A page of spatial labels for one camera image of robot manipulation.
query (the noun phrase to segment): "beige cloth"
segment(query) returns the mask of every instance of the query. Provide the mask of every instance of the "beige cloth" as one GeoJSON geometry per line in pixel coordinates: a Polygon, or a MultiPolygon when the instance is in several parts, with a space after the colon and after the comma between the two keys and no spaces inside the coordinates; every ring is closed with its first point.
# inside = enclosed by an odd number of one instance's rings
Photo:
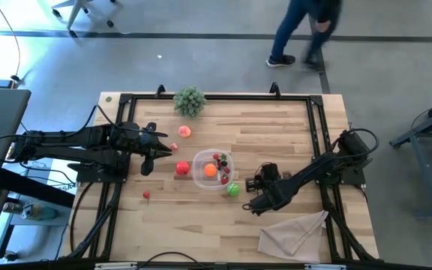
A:
{"type": "Polygon", "coordinates": [[[261,229],[258,251],[288,260],[319,263],[323,221],[327,215],[327,211],[321,211],[261,229]]]}

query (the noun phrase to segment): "concrete floor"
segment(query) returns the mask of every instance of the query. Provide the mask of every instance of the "concrete floor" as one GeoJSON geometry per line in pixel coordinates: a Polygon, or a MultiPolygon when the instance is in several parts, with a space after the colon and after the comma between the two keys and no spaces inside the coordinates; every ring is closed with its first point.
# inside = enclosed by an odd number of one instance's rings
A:
{"type": "MultiPolygon", "coordinates": [[[[54,1],[25,0],[24,7],[10,0],[0,2],[15,30],[64,29],[47,10],[54,1]],[[28,9],[34,9],[34,16],[19,16],[28,9]]],[[[116,28],[107,28],[98,13],[90,17],[81,13],[76,30],[274,34],[287,6],[286,0],[93,3],[112,17],[116,28]]],[[[68,17],[69,9],[60,11],[68,17]]],[[[0,30],[6,27],[0,20],[0,30]]],[[[308,33],[305,20],[296,34],[308,33]]],[[[432,37],[432,0],[346,0],[335,34],[432,37]]],[[[264,61],[272,45],[269,39],[19,37],[19,43],[19,75],[25,80],[20,88],[33,93],[23,119],[30,129],[78,128],[100,92],[155,91],[159,84],[170,91],[197,85],[212,92],[266,92],[276,81],[283,92],[322,92],[319,76],[298,65],[268,69],[264,61]]],[[[290,41],[286,53],[299,56],[304,48],[304,41],[290,41]]],[[[364,171],[381,258],[432,266],[432,218],[412,216],[430,206],[416,160],[409,145],[394,150],[387,144],[407,131],[421,111],[432,107],[432,43],[330,42],[322,54],[330,91],[343,95],[353,126],[371,129],[382,142],[364,171]]],[[[11,75],[16,63],[12,37],[0,36],[0,78],[11,75]]],[[[53,235],[41,241],[56,245],[59,235],[53,235]]]]}

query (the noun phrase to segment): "sneaker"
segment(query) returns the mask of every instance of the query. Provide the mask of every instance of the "sneaker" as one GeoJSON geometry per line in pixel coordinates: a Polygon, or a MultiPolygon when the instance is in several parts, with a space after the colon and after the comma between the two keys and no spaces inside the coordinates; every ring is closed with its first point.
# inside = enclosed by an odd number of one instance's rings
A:
{"type": "Polygon", "coordinates": [[[292,55],[283,55],[279,60],[274,60],[272,56],[269,56],[268,60],[266,60],[266,64],[270,68],[276,68],[285,66],[288,67],[290,65],[293,65],[294,62],[296,62],[296,58],[292,55]]]}
{"type": "Polygon", "coordinates": [[[303,62],[304,66],[312,71],[316,72],[324,72],[323,63],[319,63],[318,61],[306,59],[303,62]]]}

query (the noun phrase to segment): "desk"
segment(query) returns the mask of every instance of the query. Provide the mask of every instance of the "desk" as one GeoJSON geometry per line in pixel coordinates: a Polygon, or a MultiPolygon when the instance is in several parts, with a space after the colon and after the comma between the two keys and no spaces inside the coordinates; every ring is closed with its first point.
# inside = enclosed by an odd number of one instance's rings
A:
{"type": "MultiPolygon", "coordinates": [[[[116,118],[120,95],[117,92],[101,93],[99,104],[111,119],[116,118]]],[[[334,139],[348,128],[343,98],[338,94],[327,94],[322,99],[329,136],[334,139]]],[[[123,119],[127,118],[128,110],[124,111],[123,119]]],[[[255,194],[242,191],[238,197],[232,198],[227,196],[225,190],[202,190],[193,183],[191,175],[177,176],[174,168],[178,161],[187,161],[191,165],[197,152],[214,148],[231,154],[235,162],[235,182],[243,188],[245,178],[253,176],[256,168],[266,161],[277,163],[280,172],[296,173],[306,167],[314,155],[304,103],[209,100],[199,118],[187,119],[175,114],[172,100],[138,100],[134,119],[140,126],[156,122],[157,131],[169,135],[168,138],[160,138],[160,141],[166,145],[177,143],[179,149],[171,157],[156,160],[154,172],[146,177],[139,174],[142,159],[135,154],[132,156],[130,173],[123,185],[118,207],[110,257],[112,261],[144,261],[160,252],[181,251],[202,262],[292,262],[257,251],[260,229],[321,211],[320,189],[314,183],[304,186],[280,211],[268,211],[257,217],[242,210],[242,203],[247,203],[255,194]],[[183,139],[177,134],[181,125],[192,128],[189,138],[183,139]],[[151,192],[148,205],[143,191],[151,192]]],[[[98,113],[94,124],[104,123],[104,118],[98,113]]],[[[322,140],[320,144],[320,148],[324,149],[322,140]]],[[[95,222],[101,186],[94,184],[82,199],[74,224],[76,244],[95,222]]],[[[78,197],[84,187],[79,187],[78,197]]],[[[349,228],[367,251],[377,257],[365,198],[360,190],[352,186],[341,186],[340,189],[349,228]]],[[[106,229],[101,232],[100,252],[106,229]]],[[[335,232],[338,250],[343,254],[338,229],[335,232]]],[[[65,254],[69,254],[68,235],[61,255],[65,254]]],[[[320,256],[322,262],[330,261],[325,232],[320,256]]],[[[187,261],[184,257],[172,255],[158,257],[158,260],[187,261]]]]}

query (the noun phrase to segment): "person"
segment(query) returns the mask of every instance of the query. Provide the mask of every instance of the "person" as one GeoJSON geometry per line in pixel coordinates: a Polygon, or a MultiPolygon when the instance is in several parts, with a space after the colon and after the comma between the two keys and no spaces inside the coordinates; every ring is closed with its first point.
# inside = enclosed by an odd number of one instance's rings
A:
{"type": "Polygon", "coordinates": [[[266,60],[270,68],[290,66],[296,58],[284,54],[291,34],[309,14],[316,20],[316,31],[307,47],[303,64],[314,71],[322,70],[322,63],[316,60],[316,53],[335,31],[341,13],[341,0],[290,0],[286,16],[277,29],[271,55],[266,60]]]}

